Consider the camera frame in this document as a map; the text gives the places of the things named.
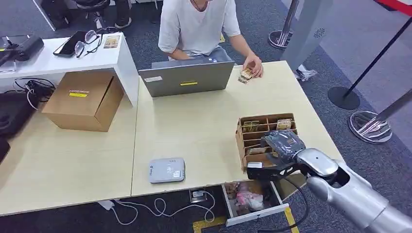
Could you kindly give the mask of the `person's left hand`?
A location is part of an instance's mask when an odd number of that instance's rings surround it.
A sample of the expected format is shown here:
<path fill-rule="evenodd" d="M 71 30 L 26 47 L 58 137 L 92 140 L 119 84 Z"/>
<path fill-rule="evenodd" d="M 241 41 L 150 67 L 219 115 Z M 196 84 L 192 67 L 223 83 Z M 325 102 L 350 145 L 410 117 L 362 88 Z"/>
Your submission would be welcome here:
<path fill-rule="evenodd" d="M 261 78 L 263 75 L 263 66 L 261 59 L 253 52 L 247 55 L 243 64 L 243 70 L 251 69 L 253 77 Z"/>

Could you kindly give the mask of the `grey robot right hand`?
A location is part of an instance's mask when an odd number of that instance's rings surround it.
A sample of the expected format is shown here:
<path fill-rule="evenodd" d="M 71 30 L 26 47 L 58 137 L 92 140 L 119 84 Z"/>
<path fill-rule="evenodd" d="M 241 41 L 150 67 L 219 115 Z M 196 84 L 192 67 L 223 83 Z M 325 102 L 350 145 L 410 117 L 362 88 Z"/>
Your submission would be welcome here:
<path fill-rule="evenodd" d="M 265 153 L 266 158 L 277 166 L 295 163 L 295 156 L 306 149 L 304 142 L 292 130 L 273 130 L 260 139 L 263 147 L 270 147 L 272 152 Z"/>

